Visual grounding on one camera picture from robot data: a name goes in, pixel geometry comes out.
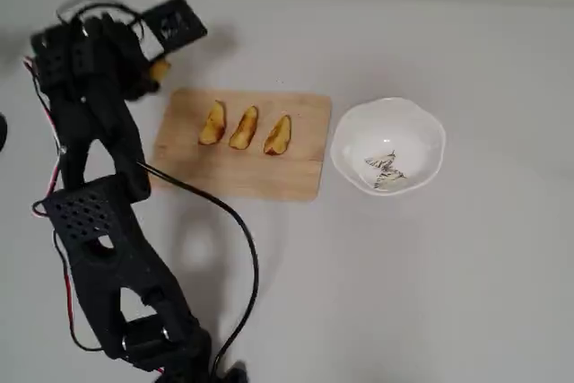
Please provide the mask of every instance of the apple slice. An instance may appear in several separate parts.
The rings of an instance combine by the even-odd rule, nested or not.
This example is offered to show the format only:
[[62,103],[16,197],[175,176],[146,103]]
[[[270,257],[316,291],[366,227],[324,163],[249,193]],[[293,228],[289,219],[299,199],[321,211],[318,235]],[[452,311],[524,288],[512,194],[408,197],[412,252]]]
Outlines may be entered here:
[[161,80],[165,78],[165,75],[168,73],[170,68],[171,63],[166,59],[163,58],[162,60],[158,60],[150,68],[150,78],[157,83],[161,83]]
[[204,129],[197,140],[201,145],[217,144],[225,133],[225,107],[218,100],[209,111],[209,116],[205,121]]
[[230,147],[245,150],[251,144],[253,135],[257,130],[258,111],[256,107],[249,107],[244,113],[235,133],[231,136]]
[[279,119],[271,133],[265,139],[263,152],[270,156],[278,156],[287,151],[291,140],[291,117],[283,116]]

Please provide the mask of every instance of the table surface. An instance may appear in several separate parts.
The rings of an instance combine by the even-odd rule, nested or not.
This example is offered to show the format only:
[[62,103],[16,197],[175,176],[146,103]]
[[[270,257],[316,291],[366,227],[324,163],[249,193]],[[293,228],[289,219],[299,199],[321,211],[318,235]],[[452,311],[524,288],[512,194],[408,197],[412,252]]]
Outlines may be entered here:
[[[0,0],[0,332],[3,380],[152,381],[69,339],[47,221],[30,216],[55,161],[21,57],[63,0]],[[160,0],[125,0],[133,7]],[[131,105],[150,154],[180,86],[312,91],[351,106],[414,100],[439,118],[440,174],[366,196],[327,158],[311,203],[233,198],[257,241],[262,286],[230,351],[251,381],[572,381],[574,11],[335,0],[188,0],[210,36],[172,57],[164,91]],[[108,173],[100,147],[89,178]],[[225,214],[185,192],[135,206],[190,308],[221,344],[251,287]],[[137,313],[128,294],[126,313]],[[94,344],[76,305],[79,337]]]

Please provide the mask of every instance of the ceramic bowl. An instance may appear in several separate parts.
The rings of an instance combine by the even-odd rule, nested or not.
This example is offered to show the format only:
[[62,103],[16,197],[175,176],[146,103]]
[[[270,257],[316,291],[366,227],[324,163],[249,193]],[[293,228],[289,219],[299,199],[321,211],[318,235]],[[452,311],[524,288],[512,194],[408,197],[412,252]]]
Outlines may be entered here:
[[357,188],[392,196],[429,183],[446,144],[442,124],[416,103],[379,99],[349,109],[339,121],[331,159]]

